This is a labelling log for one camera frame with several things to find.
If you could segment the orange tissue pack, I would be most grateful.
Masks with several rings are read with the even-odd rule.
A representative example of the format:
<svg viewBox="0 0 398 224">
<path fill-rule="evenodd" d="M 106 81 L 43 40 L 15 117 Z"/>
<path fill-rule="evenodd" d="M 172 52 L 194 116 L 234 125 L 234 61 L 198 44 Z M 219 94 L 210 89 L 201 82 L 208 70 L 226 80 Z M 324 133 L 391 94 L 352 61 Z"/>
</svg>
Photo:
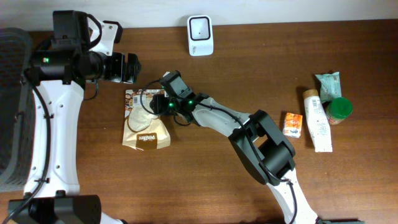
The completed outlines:
<svg viewBox="0 0 398 224">
<path fill-rule="evenodd" d="M 301 114 L 286 113 L 283 134 L 292 138 L 299 138 L 302 132 L 303 116 Z"/>
</svg>

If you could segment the tan bread bag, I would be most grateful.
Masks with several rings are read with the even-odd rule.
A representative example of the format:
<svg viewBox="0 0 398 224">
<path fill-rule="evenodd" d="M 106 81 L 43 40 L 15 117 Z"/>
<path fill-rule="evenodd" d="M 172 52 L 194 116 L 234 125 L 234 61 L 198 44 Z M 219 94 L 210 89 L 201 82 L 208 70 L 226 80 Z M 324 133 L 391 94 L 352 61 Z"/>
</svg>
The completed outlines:
<svg viewBox="0 0 398 224">
<path fill-rule="evenodd" d="M 164 90 L 126 90 L 122 145 L 140 151 L 170 146 L 171 137 L 158 115 Z"/>
</svg>

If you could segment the white cream tube gold cap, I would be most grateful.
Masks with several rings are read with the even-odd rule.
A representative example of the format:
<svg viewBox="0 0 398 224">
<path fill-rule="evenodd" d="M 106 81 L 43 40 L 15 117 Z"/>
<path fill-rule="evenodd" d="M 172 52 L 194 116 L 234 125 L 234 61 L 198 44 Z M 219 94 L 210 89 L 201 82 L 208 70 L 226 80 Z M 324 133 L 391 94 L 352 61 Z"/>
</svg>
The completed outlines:
<svg viewBox="0 0 398 224">
<path fill-rule="evenodd" d="M 307 126 L 315 152 L 333 152 L 331 129 L 316 89 L 303 92 Z"/>
</svg>

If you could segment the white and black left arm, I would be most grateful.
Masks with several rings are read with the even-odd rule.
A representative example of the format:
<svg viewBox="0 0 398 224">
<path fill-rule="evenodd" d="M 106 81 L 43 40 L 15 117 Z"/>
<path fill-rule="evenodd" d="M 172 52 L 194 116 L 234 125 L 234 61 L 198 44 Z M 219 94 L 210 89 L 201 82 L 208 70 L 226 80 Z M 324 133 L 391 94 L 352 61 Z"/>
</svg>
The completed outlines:
<svg viewBox="0 0 398 224">
<path fill-rule="evenodd" d="M 54 11 L 53 34 L 34 45 L 19 28 L 1 30 L 1 190 L 16 223 L 115 223 L 97 195 L 81 195 L 76 138 L 89 83 L 132 84 L 141 65 L 116 53 L 123 28 L 81 11 Z"/>
</svg>

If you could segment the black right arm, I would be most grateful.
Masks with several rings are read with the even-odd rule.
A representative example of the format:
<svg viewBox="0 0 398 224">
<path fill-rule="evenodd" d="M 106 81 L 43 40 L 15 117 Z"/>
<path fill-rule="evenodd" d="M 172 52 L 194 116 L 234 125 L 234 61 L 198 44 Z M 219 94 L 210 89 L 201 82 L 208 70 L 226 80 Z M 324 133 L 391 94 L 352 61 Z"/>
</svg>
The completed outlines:
<svg viewBox="0 0 398 224">
<path fill-rule="evenodd" d="M 157 83 L 169 98 L 161 110 L 226 136 L 251 177 L 270 188 L 286 223 L 320 222 L 299 185 L 295 149 L 265 111 L 242 113 L 204 93 L 196 94 L 178 71 L 166 72 Z"/>
</svg>

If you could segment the green lid jar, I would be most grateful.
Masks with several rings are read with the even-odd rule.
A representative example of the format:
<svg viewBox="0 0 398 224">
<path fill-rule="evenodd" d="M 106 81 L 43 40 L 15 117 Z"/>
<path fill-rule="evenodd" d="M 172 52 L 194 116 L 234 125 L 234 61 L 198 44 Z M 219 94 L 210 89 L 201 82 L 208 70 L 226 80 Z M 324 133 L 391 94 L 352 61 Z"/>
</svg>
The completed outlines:
<svg viewBox="0 0 398 224">
<path fill-rule="evenodd" d="M 352 112 L 352 102 L 344 97 L 335 98 L 328 104 L 325 110 L 326 117 L 331 125 L 339 124 L 350 116 Z"/>
</svg>

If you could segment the teal snack packet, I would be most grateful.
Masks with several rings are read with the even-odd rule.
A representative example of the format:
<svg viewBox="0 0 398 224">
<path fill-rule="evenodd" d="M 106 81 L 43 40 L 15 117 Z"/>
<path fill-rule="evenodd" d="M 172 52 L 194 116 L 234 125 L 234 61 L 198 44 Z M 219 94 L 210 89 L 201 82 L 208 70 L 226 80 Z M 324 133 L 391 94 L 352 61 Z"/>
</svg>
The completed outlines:
<svg viewBox="0 0 398 224">
<path fill-rule="evenodd" d="M 341 97 L 340 73 L 327 73 L 323 75 L 315 75 L 321 83 L 320 101 L 326 103 Z"/>
</svg>

